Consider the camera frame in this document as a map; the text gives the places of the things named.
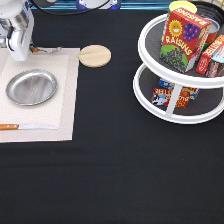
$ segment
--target orange handle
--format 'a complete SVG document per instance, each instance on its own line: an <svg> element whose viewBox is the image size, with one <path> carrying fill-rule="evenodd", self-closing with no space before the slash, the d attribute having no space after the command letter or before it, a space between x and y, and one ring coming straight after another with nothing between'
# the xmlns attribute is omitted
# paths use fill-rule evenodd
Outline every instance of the orange handle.
<svg viewBox="0 0 224 224"><path fill-rule="evenodd" d="M0 130L17 130L18 124L0 124Z"/></svg>

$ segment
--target silver plate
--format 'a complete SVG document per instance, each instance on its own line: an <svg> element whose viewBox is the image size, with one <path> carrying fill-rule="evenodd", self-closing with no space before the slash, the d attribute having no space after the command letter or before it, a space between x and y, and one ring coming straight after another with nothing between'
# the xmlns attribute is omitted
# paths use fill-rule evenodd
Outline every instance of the silver plate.
<svg viewBox="0 0 224 224"><path fill-rule="evenodd" d="M57 89L56 78L44 70L31 70L14 77L6 88L6 94L14 103L31 106L53 96Z"/></svg>

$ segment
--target wooden coaster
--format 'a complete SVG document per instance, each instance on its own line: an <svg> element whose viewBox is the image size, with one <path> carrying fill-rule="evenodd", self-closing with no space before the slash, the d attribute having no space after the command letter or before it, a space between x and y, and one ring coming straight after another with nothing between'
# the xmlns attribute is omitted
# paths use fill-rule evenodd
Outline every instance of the wooden coaster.
<svg viewBox="0 0 224 224"><path fill-rule="evenodd" d="M111 59L111 52L104 46L90 45L83 48L79 53L80 62L91 68L106 65Z"/></svg>

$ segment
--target food package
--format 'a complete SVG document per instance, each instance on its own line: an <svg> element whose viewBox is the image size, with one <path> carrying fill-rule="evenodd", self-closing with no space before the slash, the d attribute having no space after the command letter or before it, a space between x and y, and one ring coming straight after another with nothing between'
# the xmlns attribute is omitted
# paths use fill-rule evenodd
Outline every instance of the food package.
<svg viewBox="0 0 224 224"><path fill-rule="evenodd" d="M171 83L163 78L160 78L159 80L159 86L165 88L165 89L169 89L169 90L173 90L175 83ZM198 96L199 93L199 89L198 88L192 88L192 87L183 87L182 91L185 92L189 92L190 94L190 99L195 100L196 97Z"/></svg>
<svg viewBox="0 0 224 224"><path fill-rule="evenodd" d="M212 56L212 60L209 63L206 76L208 76L209 78L214 78L220 76L223 71L224 71L224 46Z"/></svg>
<svg viewBox="0 0 224 224"><path fill-rule="evenodd" d="M168 106L172 95L172 90L155 89L152 97L152 104L156 106ZM186 107L190 99L189 92L181 92L176 107Z"/></svg>
<svg viewBox="0 0 224 224"><path fill-rule="evenodd" d="M197 67L198 73L202 75L207 75L208 77L213 77L213 75L211 75L211 68L215 65L215 63L213 62L210 66L209 63L213 55L215 55L215 53L217 53L223 46L224 46L224 35L220 35L201 55Z"/></svg>
<svg viewBox="0 0 224 224"><path fill-rule="evenodd" d="M211 21L186 9L170 13L160 58L185 73L193 68L208 36Z"/></svg>

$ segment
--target white cloth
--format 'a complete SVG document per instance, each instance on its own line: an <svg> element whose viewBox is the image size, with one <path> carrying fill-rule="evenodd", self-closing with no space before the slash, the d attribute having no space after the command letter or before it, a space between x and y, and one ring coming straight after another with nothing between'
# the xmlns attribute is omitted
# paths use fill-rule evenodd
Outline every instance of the white cloth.
<svg viewBox="0 0 224 224"><path fill-rule="evenodd" d="M5 60L8 52L0 50ZM8 56L0 76L0 124L48 124L58 130L1 131L0 142L63 141L72 140L79 49L63 49L55 54L29 55L25 62L15 62ZM58 81L55 95L36 106L18 106L7 98L5 89L15 75L31 69L51 72Z"/></svg>

